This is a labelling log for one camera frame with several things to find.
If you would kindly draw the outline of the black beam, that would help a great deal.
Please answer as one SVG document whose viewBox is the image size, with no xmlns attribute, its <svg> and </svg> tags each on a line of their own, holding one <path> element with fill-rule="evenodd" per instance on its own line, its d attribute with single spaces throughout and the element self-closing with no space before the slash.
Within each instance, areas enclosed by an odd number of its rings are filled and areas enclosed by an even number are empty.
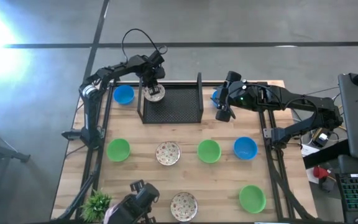
<svg viewBox="0 0 358 224">
<path fill-rule="evenodd" d="M 337 159 L 340 155 L 350 156 L 348 140 L 340 141 L 332 146 L 311 153 L 303 158 L 306 169 Z"/>
</svg>

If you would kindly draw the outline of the blue plastic mini bowl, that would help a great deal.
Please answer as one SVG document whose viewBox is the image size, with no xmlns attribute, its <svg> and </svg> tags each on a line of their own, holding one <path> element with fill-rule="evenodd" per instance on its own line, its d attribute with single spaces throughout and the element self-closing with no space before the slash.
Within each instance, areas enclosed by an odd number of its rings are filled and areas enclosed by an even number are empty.
<svg viewBox="0 0 358 224">
<path fill-rule="evenodd" d="M 252 160 L 258 153 L 258 146 L 252 138 L 240 137 L 234 141 L 233 151 L 239 159 Z"/>
<path fill-rule="evenodd" d="M 219 100 L 219 94 L 220 94 L 220 90 L 216 90 L 213 94 L 212 94 L 212 97 L 211 97 L 211 101 L 213 102 L 213 106 L 215 108 L 219 108 L 219 103 L 220 103 L 220 100 Z"/>
<path fill-rule="evenodd" d="M 131 104 L 134 100 L 134 97 L 135 97 L 134 89 L 129 85 L 119 86 L 113 92 L 114 100 L 120 105 Z"/>
</svg>

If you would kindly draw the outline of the small red object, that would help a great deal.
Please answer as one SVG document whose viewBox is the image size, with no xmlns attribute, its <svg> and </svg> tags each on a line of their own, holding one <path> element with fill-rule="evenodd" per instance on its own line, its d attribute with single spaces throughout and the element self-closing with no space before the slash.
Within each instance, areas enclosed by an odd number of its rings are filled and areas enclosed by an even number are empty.
<svg viewBox="0 0 358 224">
<path fill-rule="evenodd" d="M 317 179 L 323 179 L 330 175 L 330 172 L 326 169 L 323 169 L 320 166 L 316 166 L 313 168 L 313 176 Z"/>
</svg>

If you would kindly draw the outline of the black aluminium table frame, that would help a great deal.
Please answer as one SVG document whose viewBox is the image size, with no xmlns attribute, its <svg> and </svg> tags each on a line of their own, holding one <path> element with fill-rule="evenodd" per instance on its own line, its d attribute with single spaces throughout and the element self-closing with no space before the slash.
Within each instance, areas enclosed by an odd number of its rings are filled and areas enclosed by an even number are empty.
<svg viewBox="0 0 358 224">
<path fill-rule="evenodd" d="M 191 124 L 144 124 L 137 113 L 137 103 L 119 105 L 104 95 L 99 125 L 105 130 L 105 141 L 124 138 L 131 146 L 131 154 L 122 162 L 113 162 L 101 153 L 101 171 L 95 177 L 95 187 L 118 203 L 130 193 L 131 183 L 141 179 L 154 185 L 160 198 L 153 204 L 151 216 L 159 223 L 175 221 L 170 203 L 180 192 L 189 192 L 197 199 L 196 222 L 277 220 L 259 115 L 235 109 L 235 120 L 217 121 L 210 100 L 213 91 L 213 82 L 204 83 L 203 117 L 200 123 Z M 240 137 L 256 142 L 258 153 L 254 159 L 235 156 L 234 141 Z M 197 155 L 198 144 L 206 139 L 221 147 L 221 157 L 213 164 L 202 162 Z M 180 159 L 172 166 L 161 165 L 155 155 L 158 145 L 167 141 L 177 143 L 181 150 Z M 267 201 L 260 213 L 249 213 L 241 207 L 239 192 L 246 185 L 256 185 L 264 192 Z"/>
</svg>

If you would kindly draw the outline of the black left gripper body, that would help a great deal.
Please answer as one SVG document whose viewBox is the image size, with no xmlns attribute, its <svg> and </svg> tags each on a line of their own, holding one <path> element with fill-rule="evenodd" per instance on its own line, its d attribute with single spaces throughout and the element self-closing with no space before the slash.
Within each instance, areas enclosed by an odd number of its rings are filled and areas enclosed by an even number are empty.
<svg viewBox="0 0 358 224">
<path fill-rule="evenodd" d="M 165 78 L 165 69 L 162 66 L 147 68 L 143 73 L 142 86 L 152 88 L 158 85 L 159 79 Z"/>
</svg>

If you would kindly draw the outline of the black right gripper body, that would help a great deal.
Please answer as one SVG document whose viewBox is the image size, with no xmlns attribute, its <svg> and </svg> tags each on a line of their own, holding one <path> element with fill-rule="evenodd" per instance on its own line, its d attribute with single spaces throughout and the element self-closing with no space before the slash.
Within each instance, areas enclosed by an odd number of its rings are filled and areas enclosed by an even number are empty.
<svg viewBox="0 0 358 224">
<path fill-rule="evenodd" d="M 229 122 L 236 116 L 231 106 L 245 110 L 252 109 L 252 88 L 251 82 L 242 79 L 242 76 L 233 71 L 228 71 L 227 77 L 222 86 L 218 87 L 215 102 L 218 106 L 216 119 Z"/>
</svg>

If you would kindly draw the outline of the black mesh metal tray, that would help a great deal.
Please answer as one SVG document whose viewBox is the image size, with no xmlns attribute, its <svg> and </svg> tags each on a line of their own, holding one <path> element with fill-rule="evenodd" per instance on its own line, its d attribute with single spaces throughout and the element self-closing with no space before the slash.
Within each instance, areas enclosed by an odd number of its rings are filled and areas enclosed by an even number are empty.
<svg viewBox="0 0 358 224">
<path fill-rule="evenodd" d="M 139 85 L 137 113 L 144 124 L 200 123 L 203 115 L 203 83 L 198 73 L 195 82 L 167 82 L 165 96 L 158 102 L 145 98 Z"/>
</svg>

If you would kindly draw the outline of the white paper sheet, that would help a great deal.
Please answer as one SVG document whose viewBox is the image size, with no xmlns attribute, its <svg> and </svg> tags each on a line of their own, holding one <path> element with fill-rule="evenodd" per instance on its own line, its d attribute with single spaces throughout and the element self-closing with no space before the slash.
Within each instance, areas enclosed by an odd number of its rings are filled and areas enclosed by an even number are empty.
<svg viewBox="0 0 358 224">
<path fill-rule="evenodd" d="M 314 154 L 316 152 L 319 152 L 319 149 L 318 148 L 315 148 L 315 147 L 311 147 L 309 145 L 306 145 L 306 144 L 302 144 L 301 145 L 301 155 L 303 157 L 305 156 L 308 156 L 310 154 Z"/>
</svg>

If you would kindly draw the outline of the green plastic mini bowl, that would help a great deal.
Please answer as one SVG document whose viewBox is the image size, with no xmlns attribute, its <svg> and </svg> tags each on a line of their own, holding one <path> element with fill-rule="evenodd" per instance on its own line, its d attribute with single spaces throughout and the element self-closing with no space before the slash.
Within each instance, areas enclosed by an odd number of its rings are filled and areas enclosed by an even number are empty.
<svg viewBox="0 0 358 224">
<path fill-rule="evenodd" d="M 106 153 L 110 161 L 122 162 L 129 157 L 131 147 L 128 141 L 123 138 L 114 139 L 108 144 Z"/>
<path fill-rule="evenodd" d="M 197 155 L 202 162 L 213 164 L 221 157 L 221 147 L 216 141 L 206 139 L 198 144 Z"/>
<path fill-rule="evenodd" d="M 241 207 L 249 213 L 260 213 L 266 206 L 266 196 L 256 185 L 246 185 L 239 192 Z"/>
</svg>

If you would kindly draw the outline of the small green potted plant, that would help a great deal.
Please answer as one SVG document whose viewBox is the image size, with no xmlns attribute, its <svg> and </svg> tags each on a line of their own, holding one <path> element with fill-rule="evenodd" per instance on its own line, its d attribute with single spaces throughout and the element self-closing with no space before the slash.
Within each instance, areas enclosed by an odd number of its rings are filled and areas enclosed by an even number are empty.
<svg viewBox="0 0 358 224">
<path fill-rule="evenodd" d="M 92 190 L 91 195 L 81 206 L 81 218 L 85 223 L 101 222 L 110 206 L 111 200 L 112 197 L 109 194 L 105 194 L 100 190 Z"/>
</svg>

